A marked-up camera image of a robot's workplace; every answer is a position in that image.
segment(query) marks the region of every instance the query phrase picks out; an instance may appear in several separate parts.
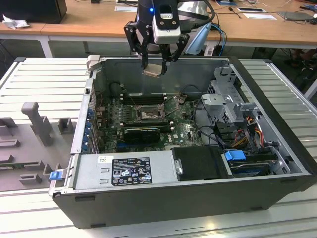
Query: paper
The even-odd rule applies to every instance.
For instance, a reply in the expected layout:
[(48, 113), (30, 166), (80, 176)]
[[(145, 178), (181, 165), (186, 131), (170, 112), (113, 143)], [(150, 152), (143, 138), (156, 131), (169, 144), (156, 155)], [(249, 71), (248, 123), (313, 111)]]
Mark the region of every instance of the paper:
[(28, 23), (25, 20), (13, 20), (13, 19), (6, 17), (5, 15), (3, 15), (2, 23), (4, 23), (8, 28), (12, 28), (14, 30), (16, 28), (23, 28), (23, 27), (30, 26), (30, 25), (28, 25)]
[(114, 8), (114, 11), (137, 12), (138, 8), (137, 7), (129, 7), (129, 6), (116, 6)]
[(266, 14), (244, 13), (243, 15), (245, 15), (249, 19), (277, 20), (274, 16)]

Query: table leg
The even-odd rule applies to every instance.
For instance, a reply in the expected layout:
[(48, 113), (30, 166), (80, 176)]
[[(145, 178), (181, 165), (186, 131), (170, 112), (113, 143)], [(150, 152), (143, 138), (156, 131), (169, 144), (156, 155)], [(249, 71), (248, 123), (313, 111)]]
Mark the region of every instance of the table leg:
[(313, 84), (309, 87), (309, 89), (307, 89), (304, 96), (307, 99), (310, 99), (310, 98), (312, 98), (312, 96), (315, 94), (316, 91), (317, 91), (317, 79), (313, 82)]
[(90, 51), (89, 51), (89, 46), (88, 46), (88, 42), (87, 41), (84, 41), (84, 49), (85, 49), (85, 53), (89, 54)]
[(39, 41), (41, 43), (45, 57), (46, 58), (53, 58), (54, 54), (51, 52), (48, 36), (41, 36), (39, 38)]

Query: white cloth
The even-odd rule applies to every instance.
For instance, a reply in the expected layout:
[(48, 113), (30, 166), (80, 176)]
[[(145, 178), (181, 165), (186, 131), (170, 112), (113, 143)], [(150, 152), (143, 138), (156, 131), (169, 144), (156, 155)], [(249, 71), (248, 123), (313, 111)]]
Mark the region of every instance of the white cloth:
[(23, 27), (30, 26), (30, 25), (28, 25), (28, 23), (25, 20), (13, 20), (13, 19), (6, 17), (5, 15), (3, 15), (2, 23), (4, 23), (8, 28), (12, 28), (14, 30), (16, 28), (23, 28)]

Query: computer case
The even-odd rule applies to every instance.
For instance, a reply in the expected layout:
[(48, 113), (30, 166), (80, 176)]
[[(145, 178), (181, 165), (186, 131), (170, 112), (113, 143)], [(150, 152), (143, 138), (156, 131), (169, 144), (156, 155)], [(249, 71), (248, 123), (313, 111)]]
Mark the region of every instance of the computer case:
[(1, 0), (0, 19), (4, 14), (14, 20), (59, 24), (67, 12), (65, 0)]

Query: white sticker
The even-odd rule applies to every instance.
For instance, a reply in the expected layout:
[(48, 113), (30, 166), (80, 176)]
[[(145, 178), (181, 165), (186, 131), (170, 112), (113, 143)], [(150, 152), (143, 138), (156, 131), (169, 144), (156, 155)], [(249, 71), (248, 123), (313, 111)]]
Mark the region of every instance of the white sticker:
[(98, 163), (111, 163), (113, 155), (111, 156), (98, 156)]
[(162, 14), (160, 15), (160, 17), (161, 17), (162, 19), (172, 19), (172, 18), (173, 18), (173, 14), (171, 14), (171, 13), (162, 13)]
[(13, 167), (12, 166), (4, 166), (4, 167), (0, 167), (0, 170), (12, 170)]

